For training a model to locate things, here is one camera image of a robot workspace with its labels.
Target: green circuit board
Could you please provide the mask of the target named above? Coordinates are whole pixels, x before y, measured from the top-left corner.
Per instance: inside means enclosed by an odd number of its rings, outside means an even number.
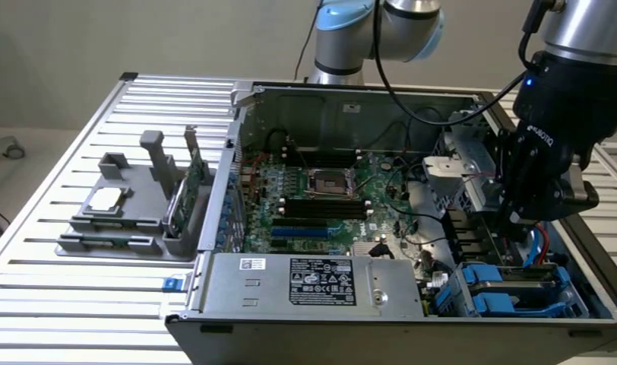
[[[379,164],[383,162],[391,162],[391,157],[369,155],[349,169],[353,188],[364,183],[359,189],[353,190],[352,199],[369,201],[368,209],[372,209],[373,213],[364,220],[327,219],[327,239],[285,237],[285,245],[279,247],[273,245],[275,237],[271,234],[272,221],[276,218],[283,218],[277,211],[279,199],[281,197],[311,199],[311,193],[307,191],[309,179],[307,171],[309,169],[287,167],[275,157],[261,160],[257,164],[259,176],[247,191],[252,192],[259,189],[261,192],[264,189],[265,194],[257,199],[253,199],[252,194],[247,197],[244,251],[344,255],[355,242],[373,242],[381,234],[391,236],[396,221],[400,222],[401,227],[405,227],[404,224],[409,221],[409,217],[404,217],[387,205],[389,201],[385,194],[387,179],[389,179],[393,171],[384,171],[379,168]],[[400,179],[400,174],[395,174],[391,185],[396,188],[399,188]],[[399,196],[391,199],[391,204],[400,210],[411,211],[408,202],[399,200]]]

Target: motherboard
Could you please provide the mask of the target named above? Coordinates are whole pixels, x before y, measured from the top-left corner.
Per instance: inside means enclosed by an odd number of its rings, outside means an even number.
[[[411,224],[405,159],[351,153],[337,158],[249,156],[244,252],[353,255],[400,238]]]

